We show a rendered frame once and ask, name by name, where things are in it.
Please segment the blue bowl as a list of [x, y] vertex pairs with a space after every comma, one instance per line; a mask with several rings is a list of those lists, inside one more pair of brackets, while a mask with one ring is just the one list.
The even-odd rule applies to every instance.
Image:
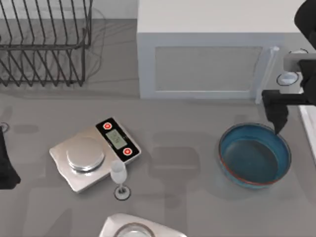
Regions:
[[292, 152], [281, 135], [261, 123], [229, 127], [218, 143], [218, 161], [233, 183], [247, 189], [266, 189], [290, 170]]

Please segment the pale microwave oven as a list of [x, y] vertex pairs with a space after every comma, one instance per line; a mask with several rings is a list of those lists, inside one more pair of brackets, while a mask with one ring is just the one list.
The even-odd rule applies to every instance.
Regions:
[[278, 58], [266, 88], [278, 88], [276, 77], [287, 72], [283, 61], [289, 52], [310, 45], [294, 24], [304, 0], [139, 0], [137, 33], [233, 32], [279, 33], [283, 37]]

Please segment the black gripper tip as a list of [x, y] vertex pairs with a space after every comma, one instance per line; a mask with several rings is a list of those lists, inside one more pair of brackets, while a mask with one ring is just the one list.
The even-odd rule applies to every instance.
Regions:
[[0, 190], [13, 190], [20, 182], [21, 178], [8, 157], [3, 131], [0, 128]]

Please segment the silver kitchen scale black panel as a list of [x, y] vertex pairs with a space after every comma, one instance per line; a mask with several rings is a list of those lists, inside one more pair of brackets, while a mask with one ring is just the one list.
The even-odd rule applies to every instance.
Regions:
[[50, 148], [58, 172], [75, 193], [110, 174], [111, 163], [131, 163], [141, 148], [114, 117], [105, 119]]

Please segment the clear wine glass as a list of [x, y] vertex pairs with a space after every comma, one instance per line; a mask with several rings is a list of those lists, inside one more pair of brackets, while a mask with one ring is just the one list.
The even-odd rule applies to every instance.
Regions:
[[125, 163], [120, 160], [114, 160], [111, 163], [110, 176], [113, 182], [117, 184], [114, 191], [115, 198], [121, 201], [127, 200], [131, 196], [131, 189], [124, 184], [127, 179]]

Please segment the white rectangular block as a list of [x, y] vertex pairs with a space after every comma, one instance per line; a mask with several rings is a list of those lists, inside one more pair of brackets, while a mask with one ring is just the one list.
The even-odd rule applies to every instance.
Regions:
[[299, 106], [299, 110], [314, 161], [316, 163], [316, 107], [301, 105]]

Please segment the pale microwave door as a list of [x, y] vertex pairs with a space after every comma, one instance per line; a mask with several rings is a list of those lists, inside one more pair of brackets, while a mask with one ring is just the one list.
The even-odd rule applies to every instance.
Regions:
[[137, 34], [143, 99], [254, 100], [279, 33]]

